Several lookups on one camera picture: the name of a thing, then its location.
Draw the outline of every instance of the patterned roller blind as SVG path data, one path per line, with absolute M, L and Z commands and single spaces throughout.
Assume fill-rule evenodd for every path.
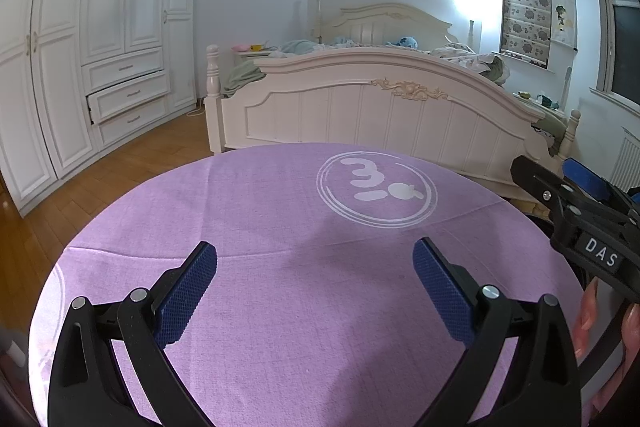
M 500 52 L 546 70 L 551 21 L 551 0 L 504 0 Z

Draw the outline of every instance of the window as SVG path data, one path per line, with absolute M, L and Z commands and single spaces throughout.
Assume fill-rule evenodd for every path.
M 549 62 L 551 0 L 504 0 L 500 53 L 541 68 Z
M 636 57 L 640 49 L 640 3 L 601 1 L 603 54 L 598 90 L 638 110 L 640 80 Z

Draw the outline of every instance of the bed headboard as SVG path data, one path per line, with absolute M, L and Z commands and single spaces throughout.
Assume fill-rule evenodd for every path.
M 342 8 L 340 11 L 338 18 L 321 25 L 322 42 L 325 44 L 337 36 L 362 44 L 385 44 L 412 36 L 421 50 L 430 51 L 447 44 L 447 39 L 458 42 L 449 33 L 451 24 L 408 4 L 390 2 Z

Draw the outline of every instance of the radiator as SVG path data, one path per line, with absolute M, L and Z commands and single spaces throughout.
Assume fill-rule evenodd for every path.
M 611 173 L 611 184 L 625 192 L 640 186 L 640 140 L 624 127 L 625 137 Z

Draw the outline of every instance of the bed footboard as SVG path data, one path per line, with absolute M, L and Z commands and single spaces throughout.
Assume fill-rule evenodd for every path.
M 543 113 L 469 70 L 392 48 L 345 48 L 256 60 L 266 77 L 222 99 L 218 48 L 207 49 L 207 126 L 225 147 L 341 142 L 415 156 L 505 198 L 532 198 L 511 180 L 526 155 L 558 172 L 580 114 L 572 112 L 559 155 L 531 124 Z

